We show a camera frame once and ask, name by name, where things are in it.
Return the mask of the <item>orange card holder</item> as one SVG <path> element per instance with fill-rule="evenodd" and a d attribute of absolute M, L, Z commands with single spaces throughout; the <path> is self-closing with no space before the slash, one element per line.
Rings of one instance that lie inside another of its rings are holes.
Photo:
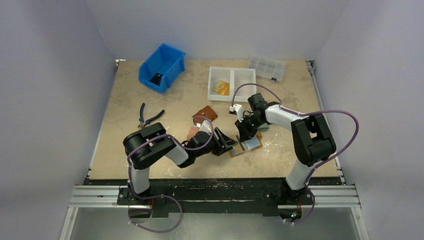
<path fill-rule="evenodd" d="M 231 135 L 230 138 L 237 142 L 237 144 L 234 145 L 229 151 L 229 155 L 232 158 L 258 150 L 263 147 L 263 144 L 261 142 L 262 134 L 260 132 L 257 132 L 252 139 L 243 142 L 240 141 L 240 137 L 237 134 Z"/>

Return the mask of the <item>black card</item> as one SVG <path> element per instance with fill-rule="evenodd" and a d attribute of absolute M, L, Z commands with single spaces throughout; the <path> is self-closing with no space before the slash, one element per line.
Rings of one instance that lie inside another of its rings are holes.
<path fill-rule="evenodd" d="M 160 73 L 156 73 L 150 80 L 149 82 L 152 84 L 155 84 L 157 86 L 161 85 L 161 81 L 162 81 L 162 77 L 163 75 Z"/>

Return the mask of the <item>gold VIP card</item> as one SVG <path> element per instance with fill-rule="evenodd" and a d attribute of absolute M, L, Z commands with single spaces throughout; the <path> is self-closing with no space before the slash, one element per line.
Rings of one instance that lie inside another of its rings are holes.
<path fill-rule="evenodd" d="M 230 93 L 230 85 L 227 82 L 222 82 L 216 86 L 215 91 L 221 96 L 228 96 Z"/>

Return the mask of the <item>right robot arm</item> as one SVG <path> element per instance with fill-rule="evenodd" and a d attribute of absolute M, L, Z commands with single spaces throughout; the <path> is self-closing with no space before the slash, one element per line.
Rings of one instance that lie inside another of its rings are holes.
<path fill-rule="evenodd" d="M 260 93 L 249 97 L 248 103 L 249 114 L 240 104 L 229 107 L 229 113 L 237 116 L 234 124 L 241 142 L 252 139 L 264 124 L 280 126 L 292 134 L 297 160 L 285 179 L 287 186 L 280 191 L 282 200 L 292 204 L 300 198 L 300 190 L 306 186 L 313 168 L 336 151 L 327 121 L 321 113 L 302 115 L 283 108 L 276 101 L 267 102 Z"/>

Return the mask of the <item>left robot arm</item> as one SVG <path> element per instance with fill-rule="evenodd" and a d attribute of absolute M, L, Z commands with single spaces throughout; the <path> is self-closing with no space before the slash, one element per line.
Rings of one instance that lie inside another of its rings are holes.
<path fill-rule="evenodd" d="M 167 157 L 179 168 L 186 168 L 198 157 L 207 154 L 220 156 L 237 144 L 219 128 L 212 128 L 208 120 L 204 120 L 195 135 L 183 143 L 167 134 L 160 122 L 131 133 L 123 140 L 132 188 L 130 199 L 138 205 L 148 201 L 150 167 L 162 157 Z"/>

